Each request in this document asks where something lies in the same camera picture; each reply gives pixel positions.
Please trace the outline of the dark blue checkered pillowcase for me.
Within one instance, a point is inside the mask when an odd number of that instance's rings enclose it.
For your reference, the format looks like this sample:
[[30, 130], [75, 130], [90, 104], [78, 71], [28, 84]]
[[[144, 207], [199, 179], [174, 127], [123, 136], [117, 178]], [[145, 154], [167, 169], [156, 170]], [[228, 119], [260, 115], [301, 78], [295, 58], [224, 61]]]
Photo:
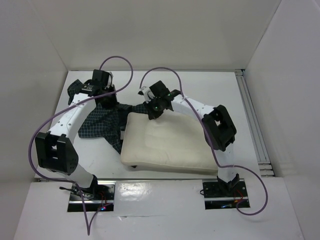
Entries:
[[122, 133], [126, 129], [129, 113], [148, 114], [142, 103], [119, 103], [109, 109], [103, 108], [99, 103], [81, 125], [78, 135], [82, 139], [104, 138], [120, 154], [123, 145]]

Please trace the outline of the cream white pillow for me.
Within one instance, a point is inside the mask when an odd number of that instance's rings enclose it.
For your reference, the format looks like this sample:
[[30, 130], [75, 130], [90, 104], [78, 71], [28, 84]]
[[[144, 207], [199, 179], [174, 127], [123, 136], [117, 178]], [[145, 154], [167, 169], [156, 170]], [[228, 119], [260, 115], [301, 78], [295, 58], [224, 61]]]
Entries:
[[127, 116], [121, 163], [152, 170], [216, 173], [218, 166], [198, 120], [164, 113], [150, 120], [146, 114]]

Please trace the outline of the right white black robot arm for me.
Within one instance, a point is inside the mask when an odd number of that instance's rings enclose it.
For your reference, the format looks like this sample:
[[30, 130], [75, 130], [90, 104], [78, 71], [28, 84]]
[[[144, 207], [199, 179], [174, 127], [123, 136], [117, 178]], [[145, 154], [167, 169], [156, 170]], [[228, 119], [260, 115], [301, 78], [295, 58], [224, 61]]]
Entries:
[[144, 97], [148, 118], [159, 118], [165, 110], [180, 113], [199, 120], [204, 132], [204, 138], [214, 153], [218, 166], [218, 190], [223, 196], [230, 196], [240, 180], [235, 167], [234, 141], [236, 127], [223, 105], [210, 106], [198, 102], [182, 91], [170, 91], [162, 81], [150, 87], [142, 86], [138, 92]]

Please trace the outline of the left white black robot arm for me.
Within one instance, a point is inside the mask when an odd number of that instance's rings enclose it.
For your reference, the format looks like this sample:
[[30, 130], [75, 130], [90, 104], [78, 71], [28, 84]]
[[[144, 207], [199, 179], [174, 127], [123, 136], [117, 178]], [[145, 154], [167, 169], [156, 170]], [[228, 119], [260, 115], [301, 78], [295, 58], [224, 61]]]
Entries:
[[69, 103], [72, 109], [66, 111], [49, 131], [39, 132], [35, 137], [38, 165], [77, 183], [81, 194], [92, 200], [99, 193], [98, 180], [79, 164], [73, 143], [80, 127], [98, 104], [104, 107], [117, 104], [113, 75], [95, 69], [91, 79], [73, 90]]

